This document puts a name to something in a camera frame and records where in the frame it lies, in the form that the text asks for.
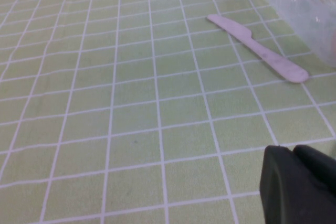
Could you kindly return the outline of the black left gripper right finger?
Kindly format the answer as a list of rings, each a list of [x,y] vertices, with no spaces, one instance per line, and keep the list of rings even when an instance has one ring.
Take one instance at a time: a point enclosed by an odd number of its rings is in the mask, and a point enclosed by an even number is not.
[[[293,152],[317,180],[335,192],[335,159],[308,145],[297,145]]]

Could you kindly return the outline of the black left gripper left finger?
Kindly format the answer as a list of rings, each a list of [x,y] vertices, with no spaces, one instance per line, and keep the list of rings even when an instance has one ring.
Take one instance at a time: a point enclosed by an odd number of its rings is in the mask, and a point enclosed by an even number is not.
[[[335,192],[286,147],[265,148],[259,191],[266,223],[335,223]]]

